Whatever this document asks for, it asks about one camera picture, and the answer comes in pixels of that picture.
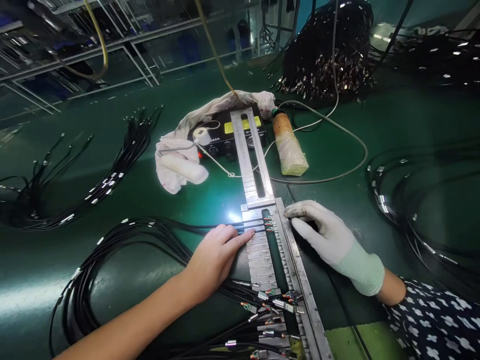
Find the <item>green table surface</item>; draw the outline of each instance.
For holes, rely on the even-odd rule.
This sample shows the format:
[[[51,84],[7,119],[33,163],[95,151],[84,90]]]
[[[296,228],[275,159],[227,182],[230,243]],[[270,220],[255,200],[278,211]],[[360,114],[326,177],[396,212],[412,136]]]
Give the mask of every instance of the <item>green table surface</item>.
[[[268,91],[272,80],[262,72],[262,61],[253,60],[231,68],[226,71],[227,77],[236,89]],[[436,144],[479,132],[479,107],[475,97],[448,87],[428,87],[386,70],[379,71],[376,79],[378,84],[360,99],[361,102],[340,104],[332,115],[333,120],[366,143],[371,155],[399,146]],[[62,156],[70,142],[79,147],[90,134],[95,135],[74,167],[49,190],[48,206],[55,210],[81,199],[103,179],[123,142],[126,123],[122,117],[138,107],[146,106],[152,111],[160,104],[165,105],[148,149],[114,193],[91,212],[52,231],[21,232],[0,228],[0,358],[48,358],[48,322],[58,296],[97,241],[123,219],[154,215],[191,224],[220,224],[241,218],[241,205],[245,203],[241,180],[227,177],[211,161],[203,162],[209,171],[204,183],[188,184],[176,195],[162,189],[155,171],[155,143],[159,137],[172,131],[186,113],[227,91],[219,71],[207,67],[179,74],[178,78],[173,77],[153,88],[136,83],[66,102],[60,106],[61,113],[20,118],[26,123],[13,136],[9,136],[8,129],[0,132],[0,139],[3,139],[0,142],[0,177],[29,176],[32,161],[42,159],[61,133],[65,133],[65,141],[55,151],[56,159]],[[282,100],[300,100],[293,95],[275,95]],[[302,113],[297,115],[297,120],[304,125],[316,118]],[[267,124],[267,127],[273,137],[271,126]],[[310,165],[302,180],[337,175],[355,166],[363,155],[354,139],[328,123],[322,123],[316,131],[297,132],[297,137]],[[237,163],[227,163],[224,159],[220,159],[220,163],[229,171],[240,173]],[[267,156],[267,165],[271,176],[281,177],[272,154]],[[458,200],[458,196],[478,198],[479,190],[472,184],[457,186],[452,201]],[[284,184],[273,183],[273,190],[285,205],[292,203]],[[332,182],[292,185],[291,190],[297,200],[314,199],[339,215],[362,246],[378,254],[393,272],[428,280],[425,271],[405,250],[404,240],[372,205],[364,168]],[[430,206],[424,211],[426,225],[444,235],[447,242],[468,238],[468,229],[476,220],[465,214],[475,208],[473,201],[467,201],[467,206],[460,210],[447,205],[451,203],[448,196],[439,195],[432,201],[439,206]],[[453,219],[454,224],[463,221],[464,226],[447,226],[447,218]],[[201,240],[195,235],[179,233],[179,236],[192,249]],[[348,326],[325,265],[310,248],[302,247],[301,251],[324,326],[329,330]],[[106,322],[144,299],[180,270],[179,265],[145,245],[129,246],[112,256],[99,272],[92,289],[93,310],[102,323]],[[234,273],[237,277],[249,278],[244,250],[234,265]],[[341,276],[335,279],[356,324],[372,324],[383,319],[376,300],[358,294],[347,279]],[[239,304],[215,294],[169,327],[155,344],[198,341],[244,316],[245,311]],[[67,346],[58,325],[56,321],[54,344],[57,352]],[[384,337],[376,335],[383,333],[379,330],[383,327],[378,326],[372,324],[370,332],[363,328],[362,333],[365,332],[367,344],[371,344],[376,353],[389,359],[391,357],[385,354],[387,350],[378,350],[378,344],[384,341]],[[337,358],[346,358],[342,355],[345,353],[343,341],[350,345],[350,340],[344,331],[333,331],[329,338],[334,344],[332,348],[337,349],[334,353]],[[397,351],[395,346],[388,349]]]

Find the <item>gloved hand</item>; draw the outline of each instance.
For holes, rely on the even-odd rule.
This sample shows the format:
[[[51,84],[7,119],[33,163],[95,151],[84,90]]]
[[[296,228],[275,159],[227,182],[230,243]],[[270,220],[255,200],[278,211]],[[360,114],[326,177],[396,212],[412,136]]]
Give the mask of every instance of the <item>gloved hand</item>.
[[[341,218],[313,200],[288,206],[285,215],[293,218],[291,224],[295,230],[323,261],[348,277],[361,294],[379,293],[385,277],[382,261],[363,249]],[[318,232],[305,221],[315,221]]]

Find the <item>forearm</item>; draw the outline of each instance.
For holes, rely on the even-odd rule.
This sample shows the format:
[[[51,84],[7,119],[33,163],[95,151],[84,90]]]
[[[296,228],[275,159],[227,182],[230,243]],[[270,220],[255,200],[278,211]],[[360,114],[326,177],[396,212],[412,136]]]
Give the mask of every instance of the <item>forearm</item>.
[[[174,276],[144,301],[84,337],[55,359],[136,359],[158,334],[196,305],[187,293],[182,275]]]
[[[407,292],[407,287],[405,283],[392,273],[390,270],[385,268],[385,277],[383,278],[383,285],[381,286],[380,292],[376,295],[378,300],[380,300],[385,305],[393,306],[402,302],[405,298]]]

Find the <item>bare hand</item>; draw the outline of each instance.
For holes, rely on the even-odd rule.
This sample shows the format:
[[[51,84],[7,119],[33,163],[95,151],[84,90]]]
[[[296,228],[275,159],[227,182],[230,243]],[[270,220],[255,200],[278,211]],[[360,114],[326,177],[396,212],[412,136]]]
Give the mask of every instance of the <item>bare hand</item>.
[[[201,241],[179,277],[188,296],[199,304],[213,294],[230,272],[237,251],[255,234],[253,229],[239,235],[232,225],[219,225]]]

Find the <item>hanging cable bundle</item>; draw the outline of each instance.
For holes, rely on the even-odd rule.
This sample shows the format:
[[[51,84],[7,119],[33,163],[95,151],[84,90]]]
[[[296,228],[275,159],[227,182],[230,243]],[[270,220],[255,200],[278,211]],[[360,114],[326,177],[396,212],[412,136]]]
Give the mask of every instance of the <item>hanging cable bundle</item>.
[[[337,97],[334,77],[343,99],[352,99],[362,85],[372,83],[368,57],[372,7],[363,0],[342,0],[337,14],[335,8],[336,2],[330,1],[313,12],[296,38],[267,66],[269,78],[282,67],[282,75],[272,87],[331,104]]]
[[[473,302],[480,300],[480,272],[473,269],[478,268],[475,263],[480,259],[480,249],[462,250],[435,241],[420,229],[417,212],[427,196],[439,187],[480,175],[479,149],[480,138],[476,137],[433,150],[426,147],[391,150],[372,158],[366,172],[374,203],[405,236],[415,257],[444,288]],[[425,184],[428,171],[461,163],[470,163],[467,171],[456,171],[453,176]]]
[[[44,211],[46,189],[52,184],[52,181],[70,168],[88,148],[93,138],[93,136],[90,136],[75,155],[72,155],[73,147],[70,145],[66,154],[53,165],[51,157],[53,151],[64,139],[65,134],[62,134],[60,139],[46,153],[42,162],[34,161],[33,175],[30,180],[23,176],[9,176],[0,179],[0,182],[22,179],[24,183],[22,188],[0,185],[0,190],[5,192],[5,194],[2,194],[4,200],[0,202],[1,222],[8,227],[19,230],[44,231],[69,224],[86,214],[95,204],[113,192],[114,186],[145,151],[150,143],[150,134],[162,113],[162,109],[163,105],[160,109],[156,109],[151,117],[146,116],[145,109],[139,109],[138,118],[135,115],[127,118],[128,130],[123,139],[123,145],[104,180],[93,187],[75,205],[50,215]]]
[[[480,89],[480,39],[464,40],[456,35],[465,30],[442,34],[405,36],[389,53],[396,69],[433,79],[440,85],[460,85]]]
[[[245,229],[259,226],[258,224],[249,225],[249,223],[262,220],[262,218],[252,219],[244,222],[232,223],[230,225],[234,226],[239,233],[241,233]],[[187,266],[193,252],[176,237],[174,231],[187,231],[192,234],[204,236],[210,229],[213,229],[216,226],[217,225],[189,225],[164,217],[148,216],[124,219],[119,225],[110,230],[108,234],[97,242],[94,250],[75,271],[55,303],[50,317],[48,331],[50,355],[55,357],[52,336],[56,313],[61,305],[61,327],[63,334],[70,345],[78,340],[74,335],[77,334],[77,332],[82,336],[86,336],[101,326],[92,311],[90,293],[99,269],[112,254],[126,246],[131,246],[132,244],[150,245],[168,255],[178,264]],[[256,326],[259,326],[258,321],[263,321],[265,323],[266,320],[263,319],[265,315],[271,315],[279,319],[278,315],[280,315],[281,310],[275,310],[275,300],[278,302],[281,301],[280,298],[286,298],[288,304],[285,304],[292,304],[290,305],[291,308],[295,309],[295,305],[300,299],[300,296],[293,292],[281,294],[274,290],[254,291],[253,289],[257,287],[258,285],[256,284],[228,278],[222,284],[219,292],[239,304],[239,306],[243,306],[245,310],[249,311],[250,318],[242,321],[239,326],[234,326],[202,344],[189,344],[186,346],[175,347],[170,350],[162,349],[162,352],[170,354],[167,358],[173,359],[186,359],[186,355],[192,352],[194,352],[195,355],[207,353],[205,359],[214,359],[215,356],[209,356],[208,353],[214,348],[224,347],[225,342],[228,341],[227,338],[235,336],[234,339],[238,342],[228,345],[229,349],[238,346],[239,351],[245,352],[248,350],[246,351],[248,354],[245,353],[246,357],[238,357],[238,355],[232,357],[232,354],[227,353],[224,354],[226,357],[223,357],[222,355],[220,359],[250,359],[252,354],[251,347],[255,347],[255,349],[258,350],[272,351],[278,354],[290,354],[290,352],[276,347],[259,344],[259,333],[257,332]],[[244,335],[241,335],[239,330],[243,330]],[[286,336],[285,334],[269,333],[267,335],[274,337]]]

